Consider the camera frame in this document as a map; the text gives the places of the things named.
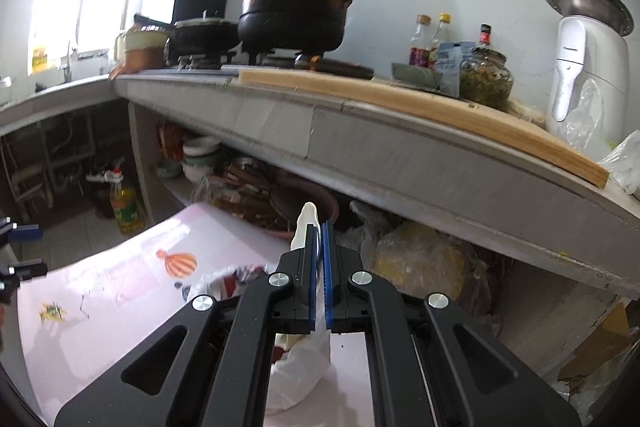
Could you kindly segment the brown clay pot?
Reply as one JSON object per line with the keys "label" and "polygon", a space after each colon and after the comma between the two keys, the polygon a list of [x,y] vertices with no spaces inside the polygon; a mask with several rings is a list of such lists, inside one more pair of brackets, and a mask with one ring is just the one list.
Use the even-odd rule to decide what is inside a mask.
{"label": "brown clay pot", "polygon": [[173,29],[174,26],[170,23],[134,14],[132,26],[123,30],[115,39],[115,65],[110,77],[164,68],[165,48]]}

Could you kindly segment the red label sauce bottle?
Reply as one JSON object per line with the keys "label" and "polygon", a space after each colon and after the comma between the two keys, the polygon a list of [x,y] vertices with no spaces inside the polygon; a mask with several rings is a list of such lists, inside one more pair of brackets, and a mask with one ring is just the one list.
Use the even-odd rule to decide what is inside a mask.
{"label": "red label sauce bottle", "polygon": [[409,64],[418,67],[428,67],[431,44],[431,17],[419,14],[416,17],[416,32],[410,40]]}

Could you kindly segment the white electric appliance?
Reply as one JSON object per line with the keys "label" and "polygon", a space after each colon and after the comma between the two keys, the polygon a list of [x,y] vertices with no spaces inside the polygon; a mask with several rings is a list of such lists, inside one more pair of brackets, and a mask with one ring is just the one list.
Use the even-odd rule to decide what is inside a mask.
{"label": "white electric appliance", "polygon": [[561,15],[546,127],[601,159],[623,141],[634,20],[620,0],[546,1]]}

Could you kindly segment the large black stock pot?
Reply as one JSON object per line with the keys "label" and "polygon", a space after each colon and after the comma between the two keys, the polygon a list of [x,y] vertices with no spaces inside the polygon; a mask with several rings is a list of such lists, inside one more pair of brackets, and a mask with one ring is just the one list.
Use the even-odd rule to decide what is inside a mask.
{"label": "large black stock pot", "polygon": [[258,54],[284,49],[307,54],[336,50],[355,0],[240,0],[243,49]]}

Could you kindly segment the red cap dark bottle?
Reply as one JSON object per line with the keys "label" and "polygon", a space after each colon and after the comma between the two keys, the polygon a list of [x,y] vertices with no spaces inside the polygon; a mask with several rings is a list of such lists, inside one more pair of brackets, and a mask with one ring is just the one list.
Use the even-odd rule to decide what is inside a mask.
{"label": "red cap dark bottle", "polygon": [[491,48],[491,26],[488,24],[480,25],[480,38],[478,38],[478,46],[481,49]]}

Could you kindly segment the wooden cutting board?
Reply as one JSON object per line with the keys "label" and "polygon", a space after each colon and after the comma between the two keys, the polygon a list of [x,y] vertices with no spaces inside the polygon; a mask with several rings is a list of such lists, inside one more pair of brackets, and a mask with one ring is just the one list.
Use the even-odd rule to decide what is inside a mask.
{"label": "wooden cutting board", "polygon": [[344,98],[424,118],[469,132],[548,162],[597,188],[608,182],[608,170],[534,124],[497,109],[397,87],[371,80],[305,72],[293,69],[248,68],[242,83]]}

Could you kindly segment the stack of bowls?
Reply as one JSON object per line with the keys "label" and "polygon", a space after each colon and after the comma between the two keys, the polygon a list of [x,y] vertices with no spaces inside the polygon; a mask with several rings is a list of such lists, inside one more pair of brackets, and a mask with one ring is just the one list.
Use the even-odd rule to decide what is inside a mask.
{"label": "stack of bowls", "polygon": [[198,184],[213,173],[220,159],[221,142],[213,136],[200,136],[183,143],[183,174],[191,183]]}

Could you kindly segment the white plastic bag liner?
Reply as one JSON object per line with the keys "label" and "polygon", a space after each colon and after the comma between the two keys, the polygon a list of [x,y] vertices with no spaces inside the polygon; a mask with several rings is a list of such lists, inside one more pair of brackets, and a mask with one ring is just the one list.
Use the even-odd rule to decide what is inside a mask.
{"label": "white plastic bag liner", "polygon": [[[206,272],[184,300],[209,295],[218,301],[241,296],[249,283],[276,271],[275,265],[230,265]],[[309,335],[277,334],[274,337],[266,414],[291,410],[309,395],[331,366],[330,334],[319,327]]]}

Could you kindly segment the yellow cap clear bottle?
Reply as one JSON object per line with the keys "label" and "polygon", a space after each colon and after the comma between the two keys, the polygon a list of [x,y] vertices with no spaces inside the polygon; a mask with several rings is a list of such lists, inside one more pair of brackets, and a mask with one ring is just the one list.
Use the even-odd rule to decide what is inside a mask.
{"label": "yellow cap clear bottle", "polygon": [[449,25],[451,23],[451,15],[449,13],[440,13],[438,26],[428,47],[428,61],[427,66],[429,69],[434,70],[437,61],[437,51],[443,43],[450,41],[449,38]]}

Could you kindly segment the yellow plastic bag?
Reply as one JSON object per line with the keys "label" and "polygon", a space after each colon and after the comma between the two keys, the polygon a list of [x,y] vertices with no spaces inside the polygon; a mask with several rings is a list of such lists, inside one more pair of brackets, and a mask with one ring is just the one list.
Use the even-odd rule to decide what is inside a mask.
{"label": "yellow plastic bag", "polygon": [[473,315],[491,308],[487,265],[473,247],[420,223],[407,221],[364,247],[362,261],[406,295],[441,293]]}

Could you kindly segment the clear plastic bag on counter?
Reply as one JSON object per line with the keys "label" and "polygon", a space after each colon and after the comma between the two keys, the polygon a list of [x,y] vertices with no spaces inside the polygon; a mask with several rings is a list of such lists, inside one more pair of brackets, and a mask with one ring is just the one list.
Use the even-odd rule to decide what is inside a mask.
{"label": "clear plastic bag on counter", "polygon": [[628,195],[639,198],[640,191],[640,131],[634,130],[611,153],[599,161],[610,177]]}

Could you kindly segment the pink patterned table cover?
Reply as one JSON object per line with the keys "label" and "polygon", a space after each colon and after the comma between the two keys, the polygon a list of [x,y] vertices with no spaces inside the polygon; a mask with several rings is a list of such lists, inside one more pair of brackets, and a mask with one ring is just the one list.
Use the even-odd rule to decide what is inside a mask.
{"label": "pink patterned table cover", "polygon": [[204,274],[275,265],[290,244],[194,204],[118,246],[22,284],[18,325],[43,421],[53,424],[67,401],[182,308]]}

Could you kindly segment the cooking oil bottle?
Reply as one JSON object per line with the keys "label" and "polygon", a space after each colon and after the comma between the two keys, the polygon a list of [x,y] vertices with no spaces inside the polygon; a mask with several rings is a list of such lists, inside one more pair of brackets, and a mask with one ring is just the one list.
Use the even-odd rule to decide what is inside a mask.
{"label": "cooking oil bottle", "polygon": [[138,234],[145,228],[144,214],[134,187],[125,180],[119,167],[87,174],[89,183],[108,185],[110,201],[119,232],[125,236]]}

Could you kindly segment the white ceramic spoon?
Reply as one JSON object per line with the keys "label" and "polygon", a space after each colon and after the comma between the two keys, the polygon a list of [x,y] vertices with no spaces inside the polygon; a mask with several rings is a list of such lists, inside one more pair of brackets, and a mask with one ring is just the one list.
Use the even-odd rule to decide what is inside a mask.
{"label": "white ceramic spoon", "polygon": [[296,221],[296,230],[290,244],[292,251],[305,246],[309,225],[312,225],[317,231],[320,230],[317,207],[313,202],[305,202],[300,210]]}

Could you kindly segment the black wok with lid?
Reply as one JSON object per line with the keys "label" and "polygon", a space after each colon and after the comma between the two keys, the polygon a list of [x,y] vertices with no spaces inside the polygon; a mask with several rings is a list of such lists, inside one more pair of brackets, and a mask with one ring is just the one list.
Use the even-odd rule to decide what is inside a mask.
{"label": "black wok with lid", "polygon": [[172,24],[167,51],[172,57],[222,55],[239,44],[237,23],[218,17],[201,16]]}

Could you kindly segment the glass jar of pickles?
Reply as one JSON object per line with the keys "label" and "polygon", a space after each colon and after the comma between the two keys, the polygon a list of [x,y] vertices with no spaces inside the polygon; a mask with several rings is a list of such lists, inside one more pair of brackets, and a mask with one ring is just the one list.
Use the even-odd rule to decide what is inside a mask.
{"label": "glass jar of pickles", "polygon": [[506,57],[491,48],[477,46],[460,64],[460,98],[505,110],[513,87]]}

